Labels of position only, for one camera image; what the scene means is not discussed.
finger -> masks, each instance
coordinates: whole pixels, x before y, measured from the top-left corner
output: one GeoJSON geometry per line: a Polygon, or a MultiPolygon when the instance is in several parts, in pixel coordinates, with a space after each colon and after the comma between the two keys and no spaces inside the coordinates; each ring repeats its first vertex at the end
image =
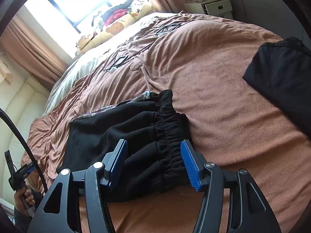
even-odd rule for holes
{"type": "Polygon", "coordinates": [[[25,193],[26,189],[22,187],[21,189],[16,190],[14,197],[21,197],[25,193]]]}
{"type": "Polygon", "coordinates": [[[28,197],[29,195],[31,195],[31,190],[30,190],[29,188],[27,188],[26,191],[25,191],[25,193],[24,193],[24,195],[25,195],[26,197],[28,197]]]}
{"type": "Polygon", "coordinates": [[[25,200],[29,203],[34,200],[34,196],[31,194],[25,200]]]}

bedspread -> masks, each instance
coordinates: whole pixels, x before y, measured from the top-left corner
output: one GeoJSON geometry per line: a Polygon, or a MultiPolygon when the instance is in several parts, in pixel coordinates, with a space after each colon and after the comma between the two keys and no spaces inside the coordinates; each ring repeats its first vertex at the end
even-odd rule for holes
{"type": "MultiPolygon", "coordinates": [[[[225,169],[247,169],[270,203],[282,232],[288,232],[310,200],[311,144],[242,79],[259,46],[279,40],[261,27],[207,15],[156,19],[79,79],[51,113],[31,125],[28,145],[48,186],[62,163],[72,118],[147,90],[171,89],[175,110],[189,119],[195,150],[225,169]],[[155,34],[159,27],[172,23],[183,25],[160,37],[155,34]],[[113,74],[102,70],[118,57],[135,54],[149,44],[113,74]]],[[[24,154],[22,163],[26,162],[29,158],[24,154]]],[[[43,191],[37,174],[31,174],[30,181],[43,191]]],[[[191,232],[201,200],[202,194],[183,186],[110,203],[109,209],[117,232],[191,232]]],[[[87,232],[83,197],[80,212],[87,232]]],[[[228,193],[223,213],[228,213],[228,193]]],[[[222,221],[221,233],[226,231],[226,223],[222,221]]]]}

person's arm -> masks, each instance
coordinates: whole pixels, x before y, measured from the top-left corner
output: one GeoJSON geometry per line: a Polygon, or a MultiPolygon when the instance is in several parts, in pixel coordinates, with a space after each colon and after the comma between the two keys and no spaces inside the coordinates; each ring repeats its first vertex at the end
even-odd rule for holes
{"type": "Polygon", "coordinates": [[[30,205],[35,205],[34,196],[29,189],[28,184],[26,183],[27,188],[22,188],[16,191],[14,194],[14,219],[15,219],[15,226],[18,228],[22,233],[26,233],[27,229],[31,222],[31,217],[29,216],[27,210],[25,209],[23,202],[21,201],[21,196],[24,194],[26,196],[26,202],[30,205]]]}

drawer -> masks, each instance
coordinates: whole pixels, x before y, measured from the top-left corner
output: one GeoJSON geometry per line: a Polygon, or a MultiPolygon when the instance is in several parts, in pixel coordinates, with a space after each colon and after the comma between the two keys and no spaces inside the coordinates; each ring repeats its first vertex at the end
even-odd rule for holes
{"type": "Polygon", "coordinates": [[[232,11],[230,0],[223,0],[219,2],[213,2],[205,4],[207,14],[210,16],[217,16],[226,12],[232,11]]]}

pillow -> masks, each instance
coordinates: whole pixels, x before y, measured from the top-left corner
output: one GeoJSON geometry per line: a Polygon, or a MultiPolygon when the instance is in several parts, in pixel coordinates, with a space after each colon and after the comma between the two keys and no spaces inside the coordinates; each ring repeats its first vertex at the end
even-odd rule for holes
{"type": "Polygon", "coordinates": [[[140,9],[137,8],[135,5],[135,12],[128,12],[126,15],[117,19],[111,25],[104,27],[103,31],[98,34],[95,38],[88,42],[88,44],[81,49],[82,53],[86,53],[88,50],[99,46],[100,44],[106,42],[107,40],[111,39],[114,35],[121,32],[126,27],[132,25],[140,18],[145,16],[148,12],[153,11],[153,7],[148,0],[144,0],[143,3],[140,5],[140,9]]]}

